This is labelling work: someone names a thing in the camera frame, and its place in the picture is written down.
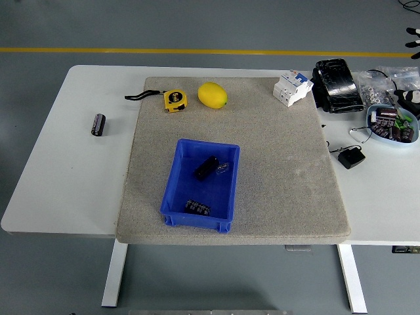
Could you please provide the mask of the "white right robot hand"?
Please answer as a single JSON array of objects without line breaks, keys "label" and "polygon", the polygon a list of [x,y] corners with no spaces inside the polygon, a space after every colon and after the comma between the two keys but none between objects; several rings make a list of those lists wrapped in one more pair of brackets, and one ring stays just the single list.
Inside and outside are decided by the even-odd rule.
[{"label": "white right robot hand", "polygon": [[[406,28],[407,33],[410,35],[416,35],[419,38],[419,29],[416,28]],[[419,39],[411,41],[405,44],[407,48],[418,48]],[[411,59],[419,59],[419,52],[413,54]],[[409,110],[411,113],[418,115],[419,114],[419,89],[418,90],[409,90],[405,91],[402,89],[396,89],[394,95],[397,96],[398,103],[404,109]]]}]

